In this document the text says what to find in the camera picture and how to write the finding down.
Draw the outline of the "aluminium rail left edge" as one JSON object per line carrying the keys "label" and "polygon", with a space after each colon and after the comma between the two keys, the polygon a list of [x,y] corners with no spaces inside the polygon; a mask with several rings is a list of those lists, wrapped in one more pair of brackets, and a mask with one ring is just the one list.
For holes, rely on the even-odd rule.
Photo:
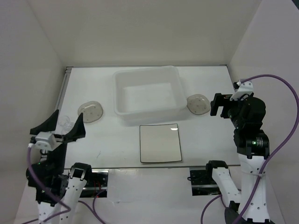
{"label": "aluminium rail left edge", "polygon": [[70,75],[71,75],[72,68],[73,68],[72,66],[69,66],[69,67],[65,68],[64,78],[63,78],[63,82],[62,82],[62,85],[61,85],[61,88],[60,88],[60,92],[59,92],[59,95],[58,95],[58,99],[57,99],[55,109],[61,110],[63,100],[64,100],[64,96],[65,96],[65,92],[66,92],[67,85],[68,85],[68,82],[69,82],[69,78],[70,78]]}

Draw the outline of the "white plastic bin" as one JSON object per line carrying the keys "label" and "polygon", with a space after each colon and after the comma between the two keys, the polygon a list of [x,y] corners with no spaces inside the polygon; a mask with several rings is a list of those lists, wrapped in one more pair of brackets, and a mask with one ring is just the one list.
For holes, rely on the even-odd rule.
{"label": "white plastic bin", "polygon": [[176,117],[187,99],[175,66],[121,70],[113,74],[114,112],[125,122]]}

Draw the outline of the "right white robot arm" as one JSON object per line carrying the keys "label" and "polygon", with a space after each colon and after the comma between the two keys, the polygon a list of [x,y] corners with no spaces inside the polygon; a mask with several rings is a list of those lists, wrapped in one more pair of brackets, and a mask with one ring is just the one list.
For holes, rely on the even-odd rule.
{"label": "right white robot arm", "polygon": [[266,174],[262,165],[270,156],[268,136],[261,129],[266,114],[265,103],[252,94],[237,100],[216,93],[211,102],[211,116],[222,107],[221,117],[233,123],[234,143],[240,160],[241,189],[234,184],[224,161],[209,161],[205,179],[216,183],[225,206],[227,224],[271,224],[266,203]]}

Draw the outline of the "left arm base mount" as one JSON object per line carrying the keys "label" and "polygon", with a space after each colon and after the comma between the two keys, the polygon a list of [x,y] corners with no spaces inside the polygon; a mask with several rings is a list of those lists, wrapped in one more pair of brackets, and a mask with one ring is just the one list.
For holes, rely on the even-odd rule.
{"label": "left arm base mount", "polygon": [[83,187],[80,198],[106,198],[108,185],[108,170],[95,170],[89,181]]}

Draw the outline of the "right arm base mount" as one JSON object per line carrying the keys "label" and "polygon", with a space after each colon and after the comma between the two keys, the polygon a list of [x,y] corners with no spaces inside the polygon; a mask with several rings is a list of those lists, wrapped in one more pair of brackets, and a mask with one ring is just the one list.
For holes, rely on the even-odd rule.
{"label": "right arm base mount", "polygon": [[208,177],[205,168],[189,168],[187,180],[191,183],[193,196],[219,195],[220,190],[216,182]]}

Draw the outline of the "clear glass dish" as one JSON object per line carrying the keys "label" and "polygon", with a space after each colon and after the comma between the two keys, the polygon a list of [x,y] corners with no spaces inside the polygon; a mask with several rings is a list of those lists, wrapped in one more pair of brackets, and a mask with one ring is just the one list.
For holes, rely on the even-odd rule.
{"label": "clear glass dish", "polygon": [[84,123],[93,123],[103,115],[103,107],[98,101],[89,101],[78,108],[78,116],[83,114]]}
{"label": "clear glass dish", "polygon": [[187,98],[187,108],[194,115],[203,115],[211,110],[209,100],[201,94],[195,94]]}

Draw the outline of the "square white plate black rim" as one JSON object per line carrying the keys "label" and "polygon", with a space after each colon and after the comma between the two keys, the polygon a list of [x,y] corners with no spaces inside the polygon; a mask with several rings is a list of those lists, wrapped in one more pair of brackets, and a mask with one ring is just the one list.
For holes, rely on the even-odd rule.
{"label": "square white plate black rim", "polygon": [[141,125],[139,137],[141,163],[174,163],[183,160],[177,123]]}

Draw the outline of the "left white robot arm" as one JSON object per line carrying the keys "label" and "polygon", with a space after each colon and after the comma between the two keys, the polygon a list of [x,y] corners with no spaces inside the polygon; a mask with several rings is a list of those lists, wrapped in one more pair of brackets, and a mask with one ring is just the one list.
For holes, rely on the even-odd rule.
{"label": "left white robot arm", "polygon": [[84,187],[93,182],[92,167],[76,162],[64,173],[68,143],[85,137],[84,115],[79,114],[73,128],[64,135],[54,134],[59,110],[42,124],[30,129],[26,177],[36,189],[38,222],[70,224]]}

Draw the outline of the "clear plastic cup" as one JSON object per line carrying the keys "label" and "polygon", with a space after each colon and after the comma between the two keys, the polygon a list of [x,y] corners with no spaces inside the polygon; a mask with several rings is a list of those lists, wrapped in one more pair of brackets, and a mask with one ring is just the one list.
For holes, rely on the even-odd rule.
{"label": "clear plastic cup", "polygon": [[74,122],[68,116],[62,116],[58,119],[58,126],[62,135],[67,134],[74,127]]}

